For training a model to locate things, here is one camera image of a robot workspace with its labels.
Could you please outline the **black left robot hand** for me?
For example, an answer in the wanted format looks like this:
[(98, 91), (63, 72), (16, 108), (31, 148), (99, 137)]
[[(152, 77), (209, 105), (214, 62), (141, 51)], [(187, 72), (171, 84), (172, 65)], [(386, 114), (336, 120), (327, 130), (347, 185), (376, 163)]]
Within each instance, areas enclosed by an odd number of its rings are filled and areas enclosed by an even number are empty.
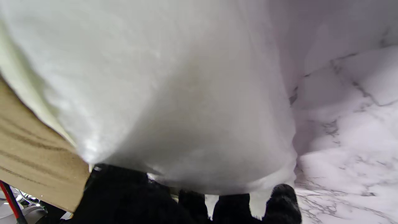
[(250, 195), (221, 195), (213, 216), (205, 196), (180, 190), (175, 201), (170, 189), (146, 173), (96, 164), (86, 182), (71, 224), (301, 224), (302, 214), (293, 187), (273, 188), (262, 218), (250, 211)]

